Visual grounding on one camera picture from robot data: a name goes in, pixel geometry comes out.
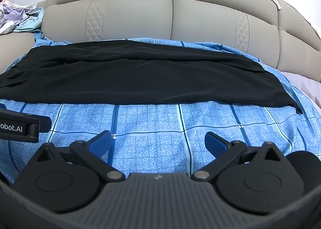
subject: headboard cushion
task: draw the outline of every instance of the headboard cushion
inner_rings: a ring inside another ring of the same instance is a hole
[[[321,40],[278,0],[46,0],[44,34],[55,41],[151,37],[217,42],[274,68],[320,81]]]

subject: beige leather headboard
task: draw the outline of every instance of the beige leather headboard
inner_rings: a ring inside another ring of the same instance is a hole
[[[320,81],[321,40],[278,0],[47,0],[42,31],[55,41],[151,37],[234,47]]]

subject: black garment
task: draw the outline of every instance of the black garment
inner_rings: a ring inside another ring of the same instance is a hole
[[[40,46],[0,75],[0,98],[28,103],[298,104],[244,56],[117,40]]]

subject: mattress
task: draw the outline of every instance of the mattress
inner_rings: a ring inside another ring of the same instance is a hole
[[[214,160],[204,145],[208,131],[228,141],[244,141],[249,146],[261,146],[265,141],[272,141],[285,155],[297,150],[320,155],[320,114],[304,93],[260,59],[211,42],[131,40],[246,56],[280,80],[285,91],[302,108],[303,114],[291,106],[269,108],[217,101],[167,105],[80,105],[29,104],[0,99],[0,103],[9,110],[49,116],[53,123],[50,132],[40,134],[37,144],[0,140],[0,171],[11,183],[41,144],[52,142],[57,147],[66,147],[75,140],[87,141],[104,130],[113,134],[113,145],[102,160],[126,176],[132,172],[183,171],[192,174]],[[69,42],[54,42],[46,38],[37,40],[34,47],[67,44]]]

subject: white logo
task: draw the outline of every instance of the white logo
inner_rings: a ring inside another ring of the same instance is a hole
[[[156,180],[159,180],[159,179],[162,179],[163,177],[162,177],[161,175],[156,175],[156,176],[154,176],[154,178],[155,178]]]

